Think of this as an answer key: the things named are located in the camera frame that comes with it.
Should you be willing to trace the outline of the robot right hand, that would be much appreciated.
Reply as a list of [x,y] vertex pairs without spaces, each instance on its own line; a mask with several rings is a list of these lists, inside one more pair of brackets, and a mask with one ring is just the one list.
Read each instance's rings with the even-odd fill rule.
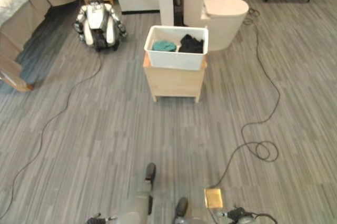
[[228,212],[218,212],[220,223],[254,223],[256,218],[253,213],[246,211],[242,207],[236,207]]

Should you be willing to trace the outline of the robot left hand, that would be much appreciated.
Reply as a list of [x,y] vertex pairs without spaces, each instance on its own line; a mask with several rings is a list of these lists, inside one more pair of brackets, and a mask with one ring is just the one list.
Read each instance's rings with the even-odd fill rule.
[[117,215],[112,215],[108,217],[102,217],[101,213],[97,213],[91,217],[89,217],[85,224],[107,224],[109,221],[113,221],[117,219]]

